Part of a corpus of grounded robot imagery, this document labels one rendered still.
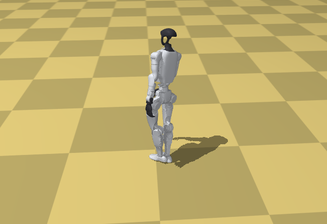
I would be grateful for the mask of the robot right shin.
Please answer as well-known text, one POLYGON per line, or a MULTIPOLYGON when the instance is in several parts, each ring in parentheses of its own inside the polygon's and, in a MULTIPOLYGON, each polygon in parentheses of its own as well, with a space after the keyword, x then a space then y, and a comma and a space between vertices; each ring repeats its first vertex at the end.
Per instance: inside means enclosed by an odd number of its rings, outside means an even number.
POLYGON ((165 144, 165 156, 168 156, 168 154, 170 155, 170 147, 173 140, 173 124, 171 123, 171 125, 172 125, 171 132, 163 132, 163 141, 165 144))

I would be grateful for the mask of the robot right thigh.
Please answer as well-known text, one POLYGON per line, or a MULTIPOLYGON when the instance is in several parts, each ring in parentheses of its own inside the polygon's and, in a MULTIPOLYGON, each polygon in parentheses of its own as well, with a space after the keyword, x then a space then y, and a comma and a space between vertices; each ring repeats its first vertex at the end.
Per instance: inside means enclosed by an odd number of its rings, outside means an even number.
POLYGON ((171 100, 168 103, 162 104, 162 117, 163 117, 163 129, 164 132, 171 132, 171 115, 173 110, 173 103, 176 101, 177 96, 172 93, 171 100))

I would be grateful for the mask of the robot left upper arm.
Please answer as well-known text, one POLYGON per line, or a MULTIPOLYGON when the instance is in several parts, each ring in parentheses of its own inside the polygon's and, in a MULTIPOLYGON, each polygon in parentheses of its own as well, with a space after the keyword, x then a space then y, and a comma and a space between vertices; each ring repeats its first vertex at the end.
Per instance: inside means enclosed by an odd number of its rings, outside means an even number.
POLYGON ((150 58, 152 75, 154 76, 154 81, 156 81, 158 79, 159 61, 162 58, 162 52, 153 52, 150 58))

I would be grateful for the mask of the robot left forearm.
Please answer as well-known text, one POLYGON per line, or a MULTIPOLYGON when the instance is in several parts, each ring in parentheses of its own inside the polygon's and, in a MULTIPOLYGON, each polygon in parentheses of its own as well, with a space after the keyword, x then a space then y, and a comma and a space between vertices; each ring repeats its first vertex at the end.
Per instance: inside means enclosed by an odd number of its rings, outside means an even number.
POLYGON ((150 98, 154 97, 154 92, 156 87, 156 84, 154 83, 154 76, 152 74, 148 76, 148 86, 149 87, 148 87, 146 101, 150 102, 150 98))

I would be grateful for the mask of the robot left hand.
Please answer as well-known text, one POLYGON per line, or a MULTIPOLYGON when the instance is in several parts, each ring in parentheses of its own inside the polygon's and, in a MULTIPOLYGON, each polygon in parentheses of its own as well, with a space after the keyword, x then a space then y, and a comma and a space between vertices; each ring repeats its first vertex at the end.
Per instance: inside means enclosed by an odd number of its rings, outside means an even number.
POLYGON ((145 110, 147 111, 147 115, 149 117, 155 117, 152 114, 152 106, 151 106, 151 104, 153 103, 153 98, 150 98, 150 102, 146 101, 146 103, 147 103, 147 105, 146 105, 146 109, 145 110))

